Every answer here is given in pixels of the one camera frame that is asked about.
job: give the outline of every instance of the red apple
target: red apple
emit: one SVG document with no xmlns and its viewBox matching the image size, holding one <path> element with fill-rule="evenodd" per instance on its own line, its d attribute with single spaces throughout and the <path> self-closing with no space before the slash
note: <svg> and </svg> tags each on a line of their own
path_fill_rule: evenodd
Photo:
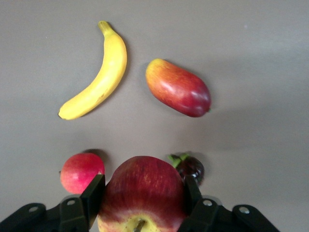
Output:
<svg viewBox="0 0 309 232">
<path fill-rule="evenodd" d="M 100 232 L 176 232 L 186 217 L 184 186 L 176 169 L 149 156 L 132 157 L 114 172 L 105 188 Z"/>
<path fill-rule="evenodd" d="M 152 94 L 162 103 L 190 117 L 210 110 L 211 96 L 196 75 L 163 59 L 154 59 L 146 69 L 146 81 Z"/>
<path fill-rule="evenodd" d="M 64 163 L 60 181 L 68 192 L 81 194 L 97 174 L 105 174 L 101 158 L 93 153 L 79 153 Z"/>
</svg>

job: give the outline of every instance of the apple stem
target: apple stem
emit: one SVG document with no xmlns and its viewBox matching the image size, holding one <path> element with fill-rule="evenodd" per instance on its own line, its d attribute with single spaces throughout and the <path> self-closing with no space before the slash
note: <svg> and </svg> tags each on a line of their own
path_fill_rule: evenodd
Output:
<svg viewBox="0 0 309 232">
<path fill-rule="evenodd" d="M 143 226 L 145 225 L 145 220 L 139 220 L 139 224 L 134 228 L 133 232 L 140 232 Z"/>
</svg>

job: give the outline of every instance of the banana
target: banana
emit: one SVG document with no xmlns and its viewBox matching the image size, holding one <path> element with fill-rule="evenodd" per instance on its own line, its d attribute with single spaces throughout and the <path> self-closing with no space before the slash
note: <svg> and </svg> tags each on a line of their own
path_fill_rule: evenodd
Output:
<svg viewBox="0 0 309 232">
<path fill-rule="evenodd" d="M 102 66 L 88 87 L 61 106 L 58 115 L 62 119 L 76 119 L 96 108 L 116 89 L 125 73 L 127 53 L 123 39 L 106 21 L 100 21 L 98 27 L 104 36 Z"/>
</svg>

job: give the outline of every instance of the apple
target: apple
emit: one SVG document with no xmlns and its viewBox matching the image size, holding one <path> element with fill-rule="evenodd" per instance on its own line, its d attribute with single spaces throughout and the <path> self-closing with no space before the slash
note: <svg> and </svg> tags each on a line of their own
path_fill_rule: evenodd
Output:
<svg viewBox="0 0 309 232">
<path fill-rule="evenodd" d="M 210 110 L 211 96 L 196 75 L 157 58 L 146 69 L 151 93 L 165 105 L 190 117 L 201 117 Z"/>
<path fill-rule="evenodd" d="M 105 188 L 100 232 L 176 232 L 187 217 L 184 185 L 169 163 L 135 156 L 122 163 Z"/>
<path fill-rule="evenodd" d="M 79 153 L 64 163 L 60 182 L 68 192 L 81 194 L 97 174 L 105 174 L 102 159 L 93 153 Z"/>
</svg>

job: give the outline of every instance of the robotic arm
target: robotic arm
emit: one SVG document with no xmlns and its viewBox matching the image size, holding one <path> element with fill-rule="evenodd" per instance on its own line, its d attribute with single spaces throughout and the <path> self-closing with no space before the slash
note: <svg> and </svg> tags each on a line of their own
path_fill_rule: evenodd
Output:
<svg viewBox="0 0 309 232">
<path fill-rule="evenodd" d="M 178 232 L 279 232 L 250 205 L 225 209 L 211 197 L 203 197 L 190 175 L 185 178 L 189 213 Z M 0 232 L 89 232 L 105 189 L 105 176 L 98 174 L 80 195 L 71 195 L 46 210 L 44 204 L 24 205 L 0 223 Z"/>
</svg>

